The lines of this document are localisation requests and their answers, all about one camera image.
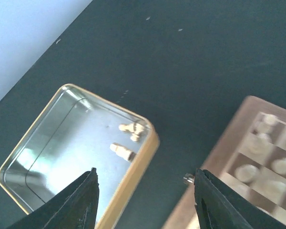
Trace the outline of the white chess bishop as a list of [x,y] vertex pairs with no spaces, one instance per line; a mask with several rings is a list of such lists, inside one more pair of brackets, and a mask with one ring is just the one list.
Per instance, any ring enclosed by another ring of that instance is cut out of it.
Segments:
[[235,177],[243,183],[254,181],[258,174],[259,169],[250,164],[245,164],[235,169]]

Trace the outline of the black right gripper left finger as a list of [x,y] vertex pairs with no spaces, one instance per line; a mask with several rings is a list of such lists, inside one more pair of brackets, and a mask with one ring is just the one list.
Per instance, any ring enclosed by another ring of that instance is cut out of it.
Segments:
[[92,168],[9,228],[93,229],[96,225],[99,192],[97,171]]

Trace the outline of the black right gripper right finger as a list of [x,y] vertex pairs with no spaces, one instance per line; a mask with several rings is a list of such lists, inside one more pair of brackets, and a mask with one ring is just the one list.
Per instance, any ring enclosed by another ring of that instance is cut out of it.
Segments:
[[194,198],[202,229],[286,229],[206,169],[196,170]]

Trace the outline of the white chess rook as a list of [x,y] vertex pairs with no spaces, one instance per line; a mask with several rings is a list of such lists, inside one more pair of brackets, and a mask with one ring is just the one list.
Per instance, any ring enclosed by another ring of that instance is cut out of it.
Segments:
[[269,134],[272,132],[274,126],[278,123],[278,118],[273,114],[265,114],[261,120],[255,124],[255,131],[257,133]]

